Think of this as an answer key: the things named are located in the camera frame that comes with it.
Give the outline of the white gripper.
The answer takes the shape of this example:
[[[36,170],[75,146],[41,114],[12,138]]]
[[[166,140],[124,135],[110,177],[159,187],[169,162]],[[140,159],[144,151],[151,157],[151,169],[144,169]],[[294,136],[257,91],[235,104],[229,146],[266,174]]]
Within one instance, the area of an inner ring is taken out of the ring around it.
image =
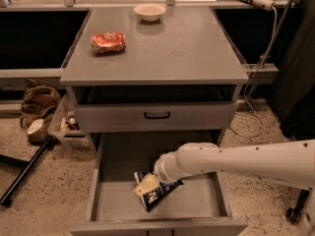
[[[143,179],[140,179],[138,173],[135,173],[137,186],[134,188],[134,194],[138,197],[153,191],[162,183],[173,183],[180,179],[178,172],[177,157],[174,152],[162,154],[154,166],[155,174],[148,173]]]

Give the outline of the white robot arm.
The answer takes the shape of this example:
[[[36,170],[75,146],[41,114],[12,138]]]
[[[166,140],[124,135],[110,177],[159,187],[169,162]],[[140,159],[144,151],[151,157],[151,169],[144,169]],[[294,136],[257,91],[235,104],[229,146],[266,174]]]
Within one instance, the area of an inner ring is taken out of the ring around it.
[[[180,179],[213,172],[251,176],[307,191],[309,196],[294,213],[300,235],[315,235],[315,141],[295,141],[250,147],[220,148],[212,143],[187,143],[159,157],[154,171],[138,177],[134,194],[144,207],[158,199],[155,190]]]

